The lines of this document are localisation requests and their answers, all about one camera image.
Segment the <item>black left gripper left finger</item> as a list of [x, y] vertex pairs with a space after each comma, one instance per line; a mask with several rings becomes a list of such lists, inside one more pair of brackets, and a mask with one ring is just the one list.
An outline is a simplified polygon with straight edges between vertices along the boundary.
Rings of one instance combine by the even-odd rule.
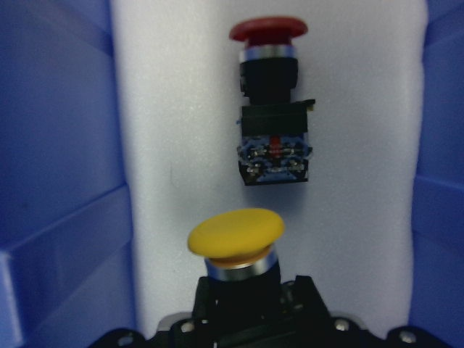
[[216, 300], [210, 278], [207, 276], [200, 277], [196, 285], [191, 318], [199, 323], [215, 325], [218, 317]]

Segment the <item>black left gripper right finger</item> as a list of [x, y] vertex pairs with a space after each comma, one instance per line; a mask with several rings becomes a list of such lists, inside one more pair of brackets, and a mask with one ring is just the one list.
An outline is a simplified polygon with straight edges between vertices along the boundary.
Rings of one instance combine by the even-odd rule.
[[310, 276], [298, 275], [281, 285], [284, 308], [298, 323], [328, 323], [331, 315]]

